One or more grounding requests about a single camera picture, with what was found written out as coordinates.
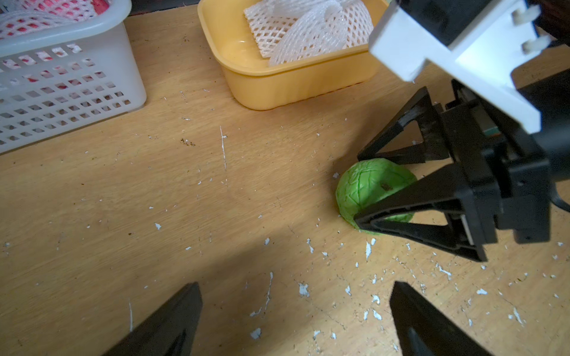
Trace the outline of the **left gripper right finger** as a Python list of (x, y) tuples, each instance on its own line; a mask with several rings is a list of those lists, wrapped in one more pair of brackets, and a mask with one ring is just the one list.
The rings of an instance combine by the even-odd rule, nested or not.
[(390, 309), (403, 355), (490, 354), (408, 283), (394, 283)]

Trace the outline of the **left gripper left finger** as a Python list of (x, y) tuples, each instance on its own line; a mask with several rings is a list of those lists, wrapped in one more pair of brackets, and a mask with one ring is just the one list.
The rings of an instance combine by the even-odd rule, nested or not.
[(188, 283), (107, 355), (190, 355), (203, 301), (197, 282)]

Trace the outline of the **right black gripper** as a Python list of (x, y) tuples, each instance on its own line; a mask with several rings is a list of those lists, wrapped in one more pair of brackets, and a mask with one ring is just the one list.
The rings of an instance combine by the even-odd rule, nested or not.
[[(569, 179), (569, 71), (520, 90), (542, 117), (537, 133), (457, 80), (442, 122), (454, 164), (427, 175), (354, 216), (361, 230), (405, 238), (475, 262), (483, 245), (511, 230), (519, 244), (551, 238), (551, 207), (565, 211), (555, 188)], [(375, 137), (358, 161), (384, 158), (412, 165), (450, 157), (439, 120), (442, 105), (420, 88)], [(396, 215), (440, 212), (446, 225), (394, 221)]]

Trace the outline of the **green apple netted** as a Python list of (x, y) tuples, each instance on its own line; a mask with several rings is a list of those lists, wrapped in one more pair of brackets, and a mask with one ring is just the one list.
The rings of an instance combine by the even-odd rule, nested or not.
[(383, 158), (357, 162), (343, 173), (335, 191), (339, 213), (357, 229), (357, 213), (416, 181), (411, 171)]

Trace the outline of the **white foam net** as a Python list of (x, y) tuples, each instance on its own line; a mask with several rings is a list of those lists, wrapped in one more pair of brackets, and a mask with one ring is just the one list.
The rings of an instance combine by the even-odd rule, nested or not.
[(332, 50), (366, 45), (373, 30), (371, 15), (363, 1), (333, 1), (325, 13)]
[(297, 19), (285, 16), (277, 10), (280, 1), (259, 1), (246, 8), (243, 14), (252, 32), (258, 50), (264, 59), (269, 59)]
[(270, 56), (270, 65), (283, 65), (343, 49), (348, 37), (344, 8), (339, 1), (309, 1), (296, 10), (298, 19)]

